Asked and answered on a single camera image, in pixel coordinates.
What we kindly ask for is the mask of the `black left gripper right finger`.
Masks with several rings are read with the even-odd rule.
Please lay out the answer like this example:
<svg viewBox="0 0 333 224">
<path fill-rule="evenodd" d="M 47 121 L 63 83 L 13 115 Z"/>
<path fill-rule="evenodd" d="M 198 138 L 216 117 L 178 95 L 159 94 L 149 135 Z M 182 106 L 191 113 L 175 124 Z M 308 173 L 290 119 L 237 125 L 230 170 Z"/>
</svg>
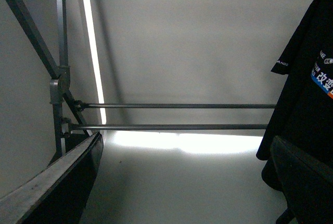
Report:
<svg viewBox="0 0 333 224">
<path fill-rule="evenodd" d="M 279 136 L 271 157 L 287 201 L 298 223 L 332 223 L 332 167 Z"/>
</svg>

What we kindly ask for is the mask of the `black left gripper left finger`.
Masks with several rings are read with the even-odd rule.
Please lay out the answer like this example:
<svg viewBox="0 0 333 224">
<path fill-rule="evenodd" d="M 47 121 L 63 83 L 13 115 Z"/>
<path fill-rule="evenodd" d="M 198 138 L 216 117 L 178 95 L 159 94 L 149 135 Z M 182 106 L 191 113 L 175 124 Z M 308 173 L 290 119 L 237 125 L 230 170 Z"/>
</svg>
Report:
<svg viewBox="0 0 333 224">
<path fill-rule="evenodd" d="M 104 148 L 96 132 L 1 198 L 1 223 L 79 223 Z"/>
</svg>

